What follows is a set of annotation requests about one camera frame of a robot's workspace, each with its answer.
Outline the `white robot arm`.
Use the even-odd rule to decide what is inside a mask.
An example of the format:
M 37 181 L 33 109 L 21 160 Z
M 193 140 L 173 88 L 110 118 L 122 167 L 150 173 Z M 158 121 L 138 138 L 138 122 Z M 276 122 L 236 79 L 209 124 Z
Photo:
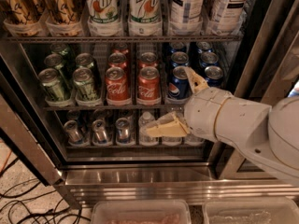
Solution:
M 286 183 L 299 185 L 299 99 L 285 98 L 266 105 L 210 87 L 190 67 L 184 69 L 192 96 L 182 115 L 175 111 L 145 125 L 150 137 L 185 137 L 193 134 L 223 142 L 247 160 Z

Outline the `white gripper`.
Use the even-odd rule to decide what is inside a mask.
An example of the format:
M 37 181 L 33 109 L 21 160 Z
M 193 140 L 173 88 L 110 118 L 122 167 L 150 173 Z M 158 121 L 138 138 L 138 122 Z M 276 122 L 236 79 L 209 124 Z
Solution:
M 232 98 L 229 91 L 208 88 L 206 80 L 190 67 L 185 67 L 193 95 L 184 106 L 184 117 L 172 111 L 145 125 L 150 137 L 185 137 L 193 135 L 216 141 L 215 123 L 225 101 Z

